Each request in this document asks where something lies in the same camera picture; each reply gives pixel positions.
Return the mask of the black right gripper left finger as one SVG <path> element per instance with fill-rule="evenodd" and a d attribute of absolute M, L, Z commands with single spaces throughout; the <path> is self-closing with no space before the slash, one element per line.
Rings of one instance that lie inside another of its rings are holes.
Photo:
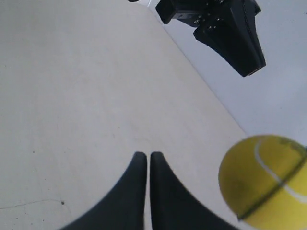
<path fill-rule="evenodd" d="M 64 230 L 142 230 L 147 182 L 147 158 L 134 153 L 114 187 L 92 209 Z"/>

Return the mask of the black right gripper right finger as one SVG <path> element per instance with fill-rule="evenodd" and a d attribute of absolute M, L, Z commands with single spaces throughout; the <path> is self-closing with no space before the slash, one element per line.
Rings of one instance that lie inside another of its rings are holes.
<path fill-rule="evenodd" d="M 154 230 L 229 230 L 176 177 L 164 155 L 150 156 L 150 206 Z"/>

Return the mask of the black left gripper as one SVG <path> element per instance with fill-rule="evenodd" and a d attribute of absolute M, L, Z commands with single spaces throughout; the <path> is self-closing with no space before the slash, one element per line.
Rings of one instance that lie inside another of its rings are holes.
<path fill-rule="evenodd" d="M 231 7 L 232 0 L 161 0 L 155 9 L 163 22 L 172 19 L 197 28 L 195 39 L 223 57 L 242 77 L 266 66 L 255 16 L 260 7 Z"/>

